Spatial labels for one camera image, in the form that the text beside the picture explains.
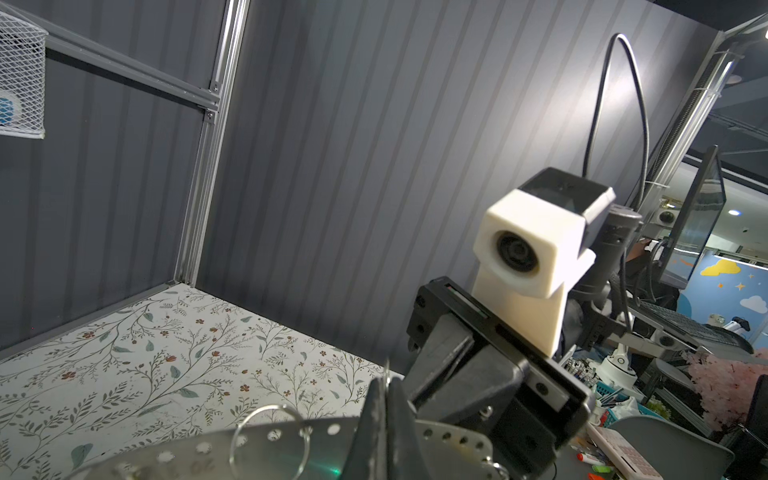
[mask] yellow cloud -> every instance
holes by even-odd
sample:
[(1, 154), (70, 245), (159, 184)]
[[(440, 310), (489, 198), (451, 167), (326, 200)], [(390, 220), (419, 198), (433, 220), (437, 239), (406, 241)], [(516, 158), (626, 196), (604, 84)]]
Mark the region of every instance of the yellow cloud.
[(713, 266), (708, 266), (704, 270), (701, 270), (703, 276), (718, 276), (721, 273), (739, 273), (741, 268), (736, 262), (730, 260), (720, 259)]

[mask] wall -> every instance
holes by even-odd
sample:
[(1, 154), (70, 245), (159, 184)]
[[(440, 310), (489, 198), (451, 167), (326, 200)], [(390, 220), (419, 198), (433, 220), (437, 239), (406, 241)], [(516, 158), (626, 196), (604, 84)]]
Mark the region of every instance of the wall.
[[(226, 4), (226, 0), (3, 1), (202, 88), (210, 83)], [(161, 49), (166, 58), (159, 55)], [(194, 55), (187, 66), (189, 52)]]
[(722, 237), (718, 237), (714, 233), (707, 239), (707, 247), (717, 248), (718, 250), (725, 250), (727, 252), (735, 252), (739, 248), (739, 244), (726, 240)]
[[(16, 3), (210, 81), (207, 2)], [(51, 51), (45, 93), (44, 140), (0, 136), (0, 348), (173, 278), (202, 126), (194, 106)]]
[(706, 323), (711, 313), (726, 320), (740, 316), (754, 331), (766, 319), (766, 300), (768, 270), (715, 257), (705, 250), (688, 287), (680, 292), (677, 311), (699, 323)]
[[(611, 34), (651, 144), (715, 35), (643, 0), (254, 1), (247, 28), (198, 286), (401, 371), (418, 286), (470, 286), (485, 209), (581, 170)], [(591, 172), (624, 199), (640, 122), (611, 74)]]

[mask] camera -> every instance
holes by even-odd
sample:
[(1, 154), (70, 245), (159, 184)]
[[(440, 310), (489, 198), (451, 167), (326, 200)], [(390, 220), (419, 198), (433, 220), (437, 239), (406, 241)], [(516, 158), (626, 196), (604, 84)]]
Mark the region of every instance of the camera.
[(473, 250), (474, 298), (533, 346), (554, 355), (568, 291), (595, 260), (588, 246), (613, 189), (547, 168), (485, 212)]

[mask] keyboard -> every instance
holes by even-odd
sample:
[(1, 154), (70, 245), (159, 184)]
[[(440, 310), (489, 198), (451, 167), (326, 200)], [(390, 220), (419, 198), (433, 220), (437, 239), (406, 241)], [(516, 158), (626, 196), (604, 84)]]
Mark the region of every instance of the keyboard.
[(587, 424), (589, 438), (627, 480), (663, 480), (659, 472), (616, 430)]
[(640, 311), (649, 313), (661, 320), (662, 323), (667, 323), (673, 328), (680, 330), (682, 333), (694, 336), (698, 339), (706, 340), (708, 342), (721, 343), (723, 345), (737, 346), (741, 348), (741, 345), (737, 340), (728, 335), (727, 333), (720, 333), (716, 330), (707, 328), (705, 325), (698, 323), (697, 321), (683, 315), (682, 313), (675, 312), (663, 308), (662, 306), (654, 305), (644, 301), (637, 302), (637, 308)]

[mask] metal mesh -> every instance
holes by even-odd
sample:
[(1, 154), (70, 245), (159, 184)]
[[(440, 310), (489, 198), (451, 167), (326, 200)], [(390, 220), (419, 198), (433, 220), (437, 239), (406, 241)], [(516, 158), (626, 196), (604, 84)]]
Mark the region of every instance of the metal mesh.
[(42, 28), (0, 12), (0, 134), (45, 136), (47, 35)]

